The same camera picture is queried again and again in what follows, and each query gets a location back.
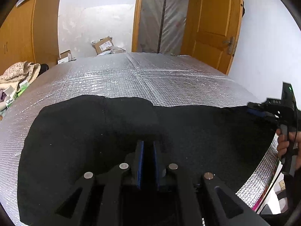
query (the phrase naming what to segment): white wall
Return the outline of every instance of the white wall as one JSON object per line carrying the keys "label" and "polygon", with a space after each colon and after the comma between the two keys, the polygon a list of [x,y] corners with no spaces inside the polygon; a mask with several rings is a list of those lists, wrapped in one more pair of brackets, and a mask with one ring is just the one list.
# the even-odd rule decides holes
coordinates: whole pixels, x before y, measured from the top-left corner
{"label": "white wall", "polygon": [[113,37],[115,46],[131,51],[136,0],[60,0],[58,41],[60,53],[72,57],[96,56],[91,42]]}
{"label": "white wall", "polygon": [[301,31],[280,0],[244,0],[237,50],[229,77],[260,101],[281,98],[292,84],[301,108]]}

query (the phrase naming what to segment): purple cloth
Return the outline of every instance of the purple cloth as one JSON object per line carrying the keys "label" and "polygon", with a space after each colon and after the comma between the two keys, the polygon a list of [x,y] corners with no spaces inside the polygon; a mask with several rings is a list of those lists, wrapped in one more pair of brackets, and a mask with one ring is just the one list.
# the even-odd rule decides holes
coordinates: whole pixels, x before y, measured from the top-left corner
{"label": "purple cloth", "polygon": [[3,102],[5,97],[6,97],[5,92],[3,92],[3,89],[0,89],[0,102]]}

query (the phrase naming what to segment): silver insulation sheet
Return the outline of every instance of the silver insulation sheet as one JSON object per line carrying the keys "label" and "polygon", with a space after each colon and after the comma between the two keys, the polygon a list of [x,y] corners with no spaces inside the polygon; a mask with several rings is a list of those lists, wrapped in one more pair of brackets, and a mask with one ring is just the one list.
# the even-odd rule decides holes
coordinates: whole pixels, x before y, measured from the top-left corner
{"label": "silver insulation sheet", "polygon": [[[159,106],[232,107],[257,99],[226,75],[190,56],[118,53],[56,65],[38,77],[0,123],[0,202],[16,225],[17,175],[24,139],[44,107],[82,95],[140,97]],[[84,108],[78,115],[84,114]],[[253,207],[276,164],[276,139],[238,196]]]}

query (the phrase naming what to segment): clothing pile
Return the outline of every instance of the clothing pile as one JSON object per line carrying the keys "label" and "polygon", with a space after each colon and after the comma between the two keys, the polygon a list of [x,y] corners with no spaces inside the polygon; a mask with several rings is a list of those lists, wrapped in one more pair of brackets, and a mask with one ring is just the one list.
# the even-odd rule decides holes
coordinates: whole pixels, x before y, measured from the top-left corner
{"label": "clothing pile", "polygon": [[32,62],[18,62],[0,76],[0,120],[7,107],[38,77],[41,66]]}

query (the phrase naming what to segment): black fabric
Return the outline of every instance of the black fabric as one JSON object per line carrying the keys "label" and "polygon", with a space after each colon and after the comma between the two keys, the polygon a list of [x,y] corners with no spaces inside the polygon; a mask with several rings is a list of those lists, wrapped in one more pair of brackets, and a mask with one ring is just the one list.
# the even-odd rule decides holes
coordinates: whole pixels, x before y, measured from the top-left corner
{"label": "black fabric", "polygon": [[20,219],[30,225],[50,213],[80,176],[122,163],[139,139],[162,141],[172,161],[185,166],[194,182],[211,171],[237,191],[274,134],[269,123],[246,113],[245,106],[168,108],[141,98],[83,95],[44,107],[19,163]]}
{"label": "black fabric", "polygon": [[40,72],[39,72],[38,76],[40,76],[41,74],[43,74],[47,70],[49,70],[48,64],[45,64],[45,63],[41,64],[41,68],[40,68]]}
{"label": "black fabric", "polygon": [[15,226],[0,203],[0,225]]}
{"label": "black fabric", "polygon": [[[284,176],[284,183],[287,192],[289,212],[293,212],[301,202],[301,168],[295,172],[294,178],[291,176]],[[299,217],[294,225],[301,225],[301,217]]]}

